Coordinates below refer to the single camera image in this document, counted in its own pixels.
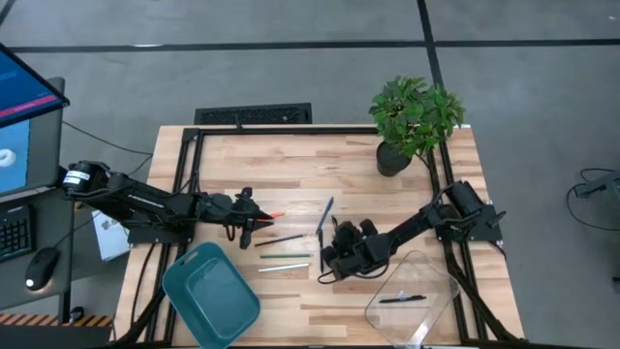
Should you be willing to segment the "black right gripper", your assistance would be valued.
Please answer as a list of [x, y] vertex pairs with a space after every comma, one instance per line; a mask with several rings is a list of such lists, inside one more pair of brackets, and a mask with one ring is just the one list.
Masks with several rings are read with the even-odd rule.
[[336, 226], [331, 245], [322, 249], [322, 259], [337, 281], [350, 276], [370, 279], [369, 273], [388, 265], [388, 235], [379, 234], [369, 219], [359, 228], [344, 221]]

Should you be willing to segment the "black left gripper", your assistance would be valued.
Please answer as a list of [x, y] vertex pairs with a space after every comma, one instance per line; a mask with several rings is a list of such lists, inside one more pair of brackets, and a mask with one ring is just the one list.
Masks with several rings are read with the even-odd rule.
[[239, 247], [247, 249], [252, 241], [253, 229], [262, 229], [274, 224], [271, 220], [259, 219], [271, 218], [271, 215], [263, 212], [251, 199], [252, 194], [251, 187], [244, 187], [240, 193], [234, 195], [234, 199], [224, 194], [199, 192], [200, 220], [223, 225], [229, 241], [235, 239], [236, 229], [239, 228], [241, 230]]

